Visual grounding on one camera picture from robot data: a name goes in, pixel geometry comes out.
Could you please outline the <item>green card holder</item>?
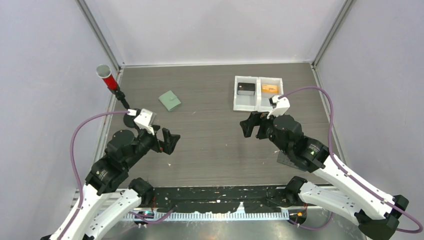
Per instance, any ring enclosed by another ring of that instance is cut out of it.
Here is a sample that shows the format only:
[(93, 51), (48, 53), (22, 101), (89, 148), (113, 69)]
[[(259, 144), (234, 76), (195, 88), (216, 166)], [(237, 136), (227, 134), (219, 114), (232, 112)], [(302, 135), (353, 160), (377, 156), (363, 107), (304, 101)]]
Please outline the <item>green card holder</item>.
[(158, 99), (169, 112), (181, 104), (181, 101), (171, 90), (163, 93)]

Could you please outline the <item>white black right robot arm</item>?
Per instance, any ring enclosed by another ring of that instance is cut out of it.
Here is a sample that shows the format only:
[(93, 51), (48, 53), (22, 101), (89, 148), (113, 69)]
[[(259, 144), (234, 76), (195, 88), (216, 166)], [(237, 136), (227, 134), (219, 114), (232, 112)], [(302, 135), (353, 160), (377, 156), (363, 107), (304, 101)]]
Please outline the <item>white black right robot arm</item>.
[(285, 192), (288, 203), (321, 206), (351, 221), (372, 240), (388, 240), (394, 235), (409, 201), (402, 195), (385, 193), (353, 172), (326, 145), (305, 136), (292, 116), (267, 117), (266, 112), (253, 111), (240, 126), (246, 138), (259, 127), (257, 139), (270, 140), (295, 166), (340, 190), (327, 191), (294, 176)]

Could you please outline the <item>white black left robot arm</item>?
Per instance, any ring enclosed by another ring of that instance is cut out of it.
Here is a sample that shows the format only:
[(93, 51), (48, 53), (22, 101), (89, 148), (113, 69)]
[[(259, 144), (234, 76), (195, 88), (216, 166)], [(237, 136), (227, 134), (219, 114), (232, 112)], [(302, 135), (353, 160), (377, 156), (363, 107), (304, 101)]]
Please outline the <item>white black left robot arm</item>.
[(104, 203), (129, 176), (129, 170), (149, 151), (172, 154), (181, 136), (162, 129), (163, 139), (147, 130), (117, 131), (107, 143), (105, 155), (96, 161), (82, 188), (82, 193), (62, 225), (45, 240), (100, 240), (134, 208), (149, 207), (154, 202), (154, 188), (142, 178), (133, 179), (123, 194), (107, 209)]

